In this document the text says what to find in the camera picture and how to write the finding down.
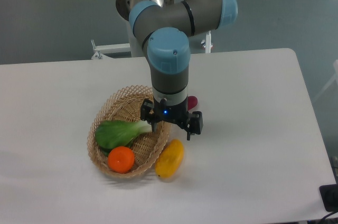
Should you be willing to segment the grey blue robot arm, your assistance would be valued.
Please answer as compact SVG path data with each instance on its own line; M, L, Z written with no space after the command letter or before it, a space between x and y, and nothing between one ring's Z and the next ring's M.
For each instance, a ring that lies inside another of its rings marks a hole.
M237 0L162 0L129 2L128 22L150 68L153 100L144 100L140 118L156 127L168 122L188 135L201 134L200 111L188 111L191 50L189 37L232 24Z

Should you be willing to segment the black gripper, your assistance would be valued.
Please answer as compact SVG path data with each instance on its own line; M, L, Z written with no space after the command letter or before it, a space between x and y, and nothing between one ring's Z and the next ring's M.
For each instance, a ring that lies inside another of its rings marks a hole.
M182 125L186 131L186 139L189 141L192 135L200 135L203 128L203 116L200 111L187 111L187 98L177 105L168 105L166 101L154 103L144 99L140 107L140 119L151 125L152 132L156 132L157 124L165 121Z

